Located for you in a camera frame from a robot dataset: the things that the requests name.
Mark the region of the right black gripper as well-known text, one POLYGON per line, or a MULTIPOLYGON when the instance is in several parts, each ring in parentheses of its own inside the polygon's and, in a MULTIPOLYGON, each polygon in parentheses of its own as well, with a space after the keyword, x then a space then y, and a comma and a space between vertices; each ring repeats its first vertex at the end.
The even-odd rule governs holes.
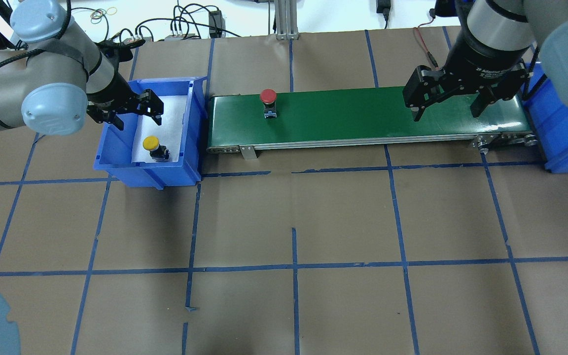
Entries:
POLYGON ((497 101, 511 99, 528 81, 523 56, 529 48, 498 50, 480 42, 456 42, 441 70, 425 65, 414 69, 402 90, 404 105, 418 122, 435 99, 477 93, 470 111, 480 117, 497 101))

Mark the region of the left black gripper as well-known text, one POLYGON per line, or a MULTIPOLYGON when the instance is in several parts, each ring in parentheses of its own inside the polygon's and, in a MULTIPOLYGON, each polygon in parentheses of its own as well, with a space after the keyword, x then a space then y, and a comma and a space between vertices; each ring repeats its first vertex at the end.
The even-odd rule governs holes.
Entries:
POLYGON ((155 124, 162 124, 164 102, 151 89, 140 95, 133 92, 126 81, 113 81, 103 90, 87 95, 86 114, 96 123, 106 123, 124 130, 121 114, 146 115, 155 124))

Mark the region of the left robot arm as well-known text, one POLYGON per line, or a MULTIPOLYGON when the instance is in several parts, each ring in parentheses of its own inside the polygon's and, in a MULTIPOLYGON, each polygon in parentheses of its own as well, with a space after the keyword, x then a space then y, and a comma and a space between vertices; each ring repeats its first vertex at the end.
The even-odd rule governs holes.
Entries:
POLYGON ((22 0, 9 24, 28 49, 0 62, 0 131, 28 127, 37 135, 66 136, 90 117, 123 130, 121 114, 162 123, 164 103, 149 89, 134 92, 72 17, 71 2, 22 0))

